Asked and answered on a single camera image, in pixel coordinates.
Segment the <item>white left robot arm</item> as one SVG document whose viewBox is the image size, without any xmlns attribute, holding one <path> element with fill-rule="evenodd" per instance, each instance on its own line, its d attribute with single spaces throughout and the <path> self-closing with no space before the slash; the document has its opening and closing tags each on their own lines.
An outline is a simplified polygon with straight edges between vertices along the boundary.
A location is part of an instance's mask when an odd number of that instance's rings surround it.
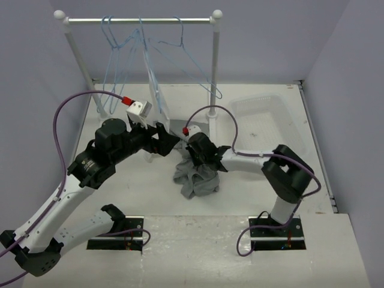
<svg viewBox="0 0 384 288">
<path fill-rule="evenodd" d="M 63 223 L 72 212 L 116 172 L 116 165 L 137 153 L 167 156 L 179 138 L 161 123 L 127 130 L 121 119 L 104 121 L 86 149 L 68 167 L 63 183 L 39 211 L 23 226 L 1 233 L 1 244 L 15 255 L 27 273 L 48 273 L 68 251 L 96 236 L 124 234 L 125 215 L 115 205 L 104 205 L 96 214 L 73 229 Z"/>
</svg>

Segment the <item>grey tank top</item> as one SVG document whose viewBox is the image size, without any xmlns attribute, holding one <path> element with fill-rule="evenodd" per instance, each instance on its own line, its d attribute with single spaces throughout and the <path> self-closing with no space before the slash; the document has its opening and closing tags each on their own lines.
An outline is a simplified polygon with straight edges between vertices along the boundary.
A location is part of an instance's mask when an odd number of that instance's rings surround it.
<svg viewBox="0 0 384 288">
<path fill-rule="evenodd" d="M 180 153 L 182 160 L 175 166 L 173 182 L 182 185 L 181 194 L 186 199 L 208 196 L 219 191 L 218 173 L 205 164 L 195 166 L 185 141 L 181 140 L 174 149 Z"/>
</svg>

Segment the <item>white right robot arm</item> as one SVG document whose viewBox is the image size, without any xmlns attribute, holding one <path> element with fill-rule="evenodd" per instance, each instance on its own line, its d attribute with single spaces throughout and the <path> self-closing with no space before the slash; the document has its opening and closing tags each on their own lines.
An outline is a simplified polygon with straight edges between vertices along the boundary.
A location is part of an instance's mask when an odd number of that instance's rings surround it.
<svg viewBox="0 0 384 288">
<path fill-rule="evenodd" d="M 268 230 L 275 236 L 289 229 L 289 220 L 314 179 L 312 168 L 286 145 L 278 145 L 265 154 L 235 151 L 230 146 L 217 147 L 207 135 L 198 132 L 189 135 L 187 150 L 197 166 L 204 164 L 220 172 L 262 174 L 277 195 L 268 220 Z"/>
</svg>

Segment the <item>blue wire hanger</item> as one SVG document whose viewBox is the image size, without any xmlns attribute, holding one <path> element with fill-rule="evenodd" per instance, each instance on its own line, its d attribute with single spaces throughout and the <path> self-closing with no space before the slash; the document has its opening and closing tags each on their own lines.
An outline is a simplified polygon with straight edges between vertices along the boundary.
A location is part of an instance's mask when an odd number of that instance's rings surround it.
<svg viewBox="0 0 384 288">
<path fill-rule="evenodd" d="M 159 40 L 157 38 L 148 38 L 147 40 L 149 40 L 149 45 L 153 49 L 155 49 L 160 55 L 162 55 L 164 58 L 166 58 L 176 68 L 181 70 L 187 77 L 189 77 L 191 80 L 195 81 L 202 88 L 207 90 L 209 92 L 211 103 L 215 104 L 216 99 L 222 99 L 223 98 L 222 92 L 217 88 L 217 80 L 216 80 L 216 70 L 217 70 L 217 61 L 218 61 L 218 43 L 220 40 L 220 33 L 219 33 L 218 29 L 216 28 L 216 26 L 218 25 L 218 20 L 214 20 L 212 17 L 209 20 L 209 22 L 210 23 L 212 22 L 212 25 L 214 26 L 212 72 L 211 72 L 210 76 L 208 76 L 208 74 L 205 73 L 205 71 L 201 68 L 199 63 L 193 58 L 192 54 L 187 50 L 187 48 L 184 45 L 184 24 L 186 22 L 177 16 L 173 16 L 173 20 L 175 20 L 178 24 L 180 24 L 180 27 L 181 27 L 179 42 L 178 43 L 171 43 L 171 42 Z M 199 78 L 197 76 L 193 76 L 190 72 L 188 72 L 186 69 L 184 69 L 178 62 L 173 60 L 173 58 L 170 55 L 164 53 L 160 49 L 161 44 L 181 49 L 183 51 L 183 53 L 188 57 L 188 59 L 199 70 L 199 73 L 204 78 L 205 83 L 210 84 L 210 89 L 206 88 L 205 85 L 199 81 Z"/>
</svg>

